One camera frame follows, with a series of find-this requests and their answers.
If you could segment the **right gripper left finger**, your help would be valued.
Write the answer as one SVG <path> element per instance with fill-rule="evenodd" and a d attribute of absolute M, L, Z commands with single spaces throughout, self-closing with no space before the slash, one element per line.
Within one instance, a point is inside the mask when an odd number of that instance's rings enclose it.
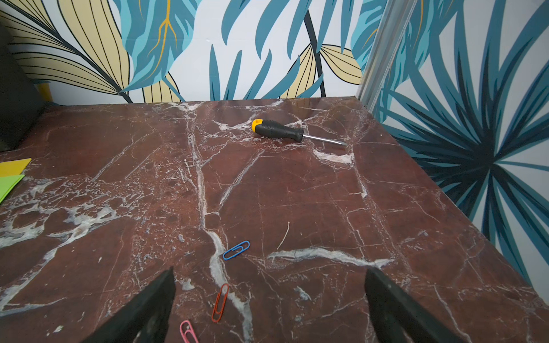
<path fill-rule="evenodd" d="M 169 268 L 84 341 L 163 342 L 175 292 L 174 272 Z"/>

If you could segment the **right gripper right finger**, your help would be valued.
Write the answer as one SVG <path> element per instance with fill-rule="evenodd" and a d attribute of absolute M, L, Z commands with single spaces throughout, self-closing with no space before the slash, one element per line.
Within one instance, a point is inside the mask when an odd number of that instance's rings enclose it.
<path fill-rule="evenodd" d="M 462 342 L 378 268 L 365 276 L 370 319 L 379 342 Z"/>

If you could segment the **lime green paper sheet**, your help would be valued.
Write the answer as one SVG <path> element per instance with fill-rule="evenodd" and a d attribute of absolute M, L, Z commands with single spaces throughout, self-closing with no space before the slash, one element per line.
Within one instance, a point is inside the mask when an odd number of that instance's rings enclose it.
<path fill-rule="evenodd" d="M 0 177 L 0 203 L 4 201 L 11 190 L 13 190 L 24 177 L 24 174 Z"/>

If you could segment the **yellow paper sheet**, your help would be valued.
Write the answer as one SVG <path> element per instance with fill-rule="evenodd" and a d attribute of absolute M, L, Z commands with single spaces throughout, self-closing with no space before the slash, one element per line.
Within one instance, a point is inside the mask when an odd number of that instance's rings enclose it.
<path fill-rule="evenodd" d="M 31 159 L 19 159 L 14 161 L 3 161 L 0 163 L 0 177 L 20 175 L 30 163 Z"/>

